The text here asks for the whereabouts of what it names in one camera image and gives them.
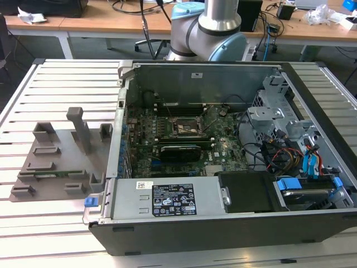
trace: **power supply label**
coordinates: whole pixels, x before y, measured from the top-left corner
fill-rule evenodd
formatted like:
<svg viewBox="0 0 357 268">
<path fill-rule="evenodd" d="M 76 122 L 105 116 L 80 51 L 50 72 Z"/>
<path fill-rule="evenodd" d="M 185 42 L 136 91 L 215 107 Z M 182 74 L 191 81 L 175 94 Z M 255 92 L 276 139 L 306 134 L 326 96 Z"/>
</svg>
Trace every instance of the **power supply label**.
<svg viewBox="0 0 357 268">
<path fill-rule="evenodd" d="M 152 214 L 155 217 L 197 215 L 193 184 L 153 185 Z"/>
</svg>

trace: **sticker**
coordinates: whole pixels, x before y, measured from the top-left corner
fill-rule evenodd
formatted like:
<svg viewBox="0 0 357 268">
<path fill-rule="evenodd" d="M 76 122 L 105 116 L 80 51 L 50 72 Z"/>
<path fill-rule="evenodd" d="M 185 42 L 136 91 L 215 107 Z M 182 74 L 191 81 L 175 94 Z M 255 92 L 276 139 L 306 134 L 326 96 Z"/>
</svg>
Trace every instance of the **sticker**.
<svg viewBox="0 0 357 268">
<path fill-rule="evenodd" d="M 194 185 L 152 185 L 152 214 L 155 217 L 197 215 Z"/>
<path fill-rule="evenodd" d="M 136 182 L 136 189 L 151 189 L 152 185 L 154 184 L 153 181 L 137 181 Z"/>
<path fill-rule="evenodd" d="M 191 74 L 191 78 L 202 78 L 203 77 L 203 73 L 192 73 Z"/>
</svg>

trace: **motherboard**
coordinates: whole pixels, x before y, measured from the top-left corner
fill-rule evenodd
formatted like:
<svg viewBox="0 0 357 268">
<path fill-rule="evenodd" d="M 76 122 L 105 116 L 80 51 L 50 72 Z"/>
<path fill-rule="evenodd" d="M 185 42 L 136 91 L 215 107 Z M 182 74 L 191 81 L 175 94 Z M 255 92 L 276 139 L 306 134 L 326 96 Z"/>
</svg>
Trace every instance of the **motherboard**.
<svg viewBox="0 0 357 268">
<path fill-rule="evenodd" d="M 245 170 L 237 114 L 221 105 L 195 109 L 128 108 L 133 178 L 213 176 Z"/>
</svg>

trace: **electronic device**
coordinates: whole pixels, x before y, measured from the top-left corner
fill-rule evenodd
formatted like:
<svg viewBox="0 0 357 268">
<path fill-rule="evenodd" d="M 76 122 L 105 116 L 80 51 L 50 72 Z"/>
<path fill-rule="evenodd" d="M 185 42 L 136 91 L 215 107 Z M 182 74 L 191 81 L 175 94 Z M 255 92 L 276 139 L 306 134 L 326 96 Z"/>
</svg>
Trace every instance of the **electronic device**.
<svg viewBox="0 0 357 268">
<path fill-rule="evenodd" d="M 1 0 L 0 12 L 15 15 L 19 7 L 28 13 L 79 18 L 87 4 L 88 0 Z"/>
<path fill-rule="evenodd" d="M 263 0 L 239 0 L 238 14 L 242 18 L 241 32 L 254 32 Z"/>
<path fill-rule="evenodd" d="M 327 0 L 295 0 L 298 9 L 315 9 L 321 4 L 327 4 Z"/>
<path fill-rule="evenodd" d="M 357 157 L 289 63 L 123 60 L 118 74 L 105 189 L 83 216 L 111 255 L 357 226 Z"/>
<path fill-rule="evenodd" d="M 290 4 L 280 4 L 277 11 L 277 17 L 280 20 L 290 20 L 296 6 Z"/>
<path fill-rule="evenodd" d="M 11 52 L 10 36 L 6 26 L 6 20 L 0 14 L 0 60 L 4 60 Z"/>
</svg>

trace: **blue latch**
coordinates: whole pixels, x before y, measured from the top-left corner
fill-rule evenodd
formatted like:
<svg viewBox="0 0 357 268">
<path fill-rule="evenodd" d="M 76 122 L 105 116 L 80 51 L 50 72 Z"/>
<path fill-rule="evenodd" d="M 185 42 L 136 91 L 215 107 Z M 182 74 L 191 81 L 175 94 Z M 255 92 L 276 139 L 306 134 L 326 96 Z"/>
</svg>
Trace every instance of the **blue latch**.
<svg viewBox="0 0 357 268">
<path fill-rule="evenodd" d="M 280 191 L 302 189 L 298 178 L 282 178 L 278 181 Z"/>
<path fill-rule="evenodd" d="M 334 184 L 337 188 L 344 185 L 339 177 L 334 177 Z"/>
<path fill-rule="evenodd" d="M 98 206 L 98 197 L 86 197 L 84 199 L 84 207 L 85 208 L 94 208 Z"/>
</svg>

